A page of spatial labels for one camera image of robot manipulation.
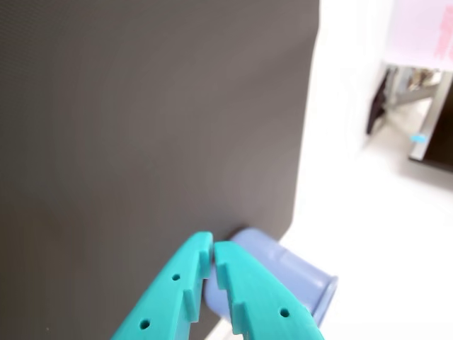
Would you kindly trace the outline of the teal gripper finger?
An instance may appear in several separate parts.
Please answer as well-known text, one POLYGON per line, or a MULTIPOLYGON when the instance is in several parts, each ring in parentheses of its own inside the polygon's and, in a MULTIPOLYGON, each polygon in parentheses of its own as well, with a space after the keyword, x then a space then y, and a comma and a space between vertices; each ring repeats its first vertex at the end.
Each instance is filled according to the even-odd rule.
POLYGON ((232 331, 244 339, 322 339, 308 309, 245 249, 214 244, 217 283, 226 291, 232 331))
POLYGON ((113 339, 188 339, 200 316, 203 280, 209 278, 213 236, 196 232, 170 258, 113 339))

